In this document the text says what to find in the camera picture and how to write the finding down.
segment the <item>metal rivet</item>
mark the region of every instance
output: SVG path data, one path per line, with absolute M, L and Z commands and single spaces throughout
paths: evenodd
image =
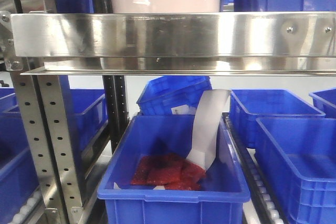
M 5 14 L 3 14 L 1 16 L 1 19 L 4 21 L 4 22 L 9 22 L 9 17 L 7 17 Z
M 294 31 L 294 28 L 292 28 L 292 27 L 287 27 L 286 31 L 287 31 L 287 33 L 289 33 L 289 34 L 292 34 L 293 31 Z

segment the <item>bolt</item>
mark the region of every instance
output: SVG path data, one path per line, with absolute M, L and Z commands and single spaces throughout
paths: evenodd
M 5 14 L 3 14 L 1 16 L 1 19 L 4 21 L 4 22 L 8 22 L 9 21 L 9 17 L 7 17 Z
M 289 34 L 292 34 L 293 31 L 294 31 L 294 28 L 292 28 L 292 27 L 287 27 L 286 31 L 287 31 Z
M 20 66 L 20 62 L 18 60 L 13 61 L 13 63 L 12 63 L 12 69 L 13 70 L 16 70 L 17 68 L 19 68 L 19 66 Z

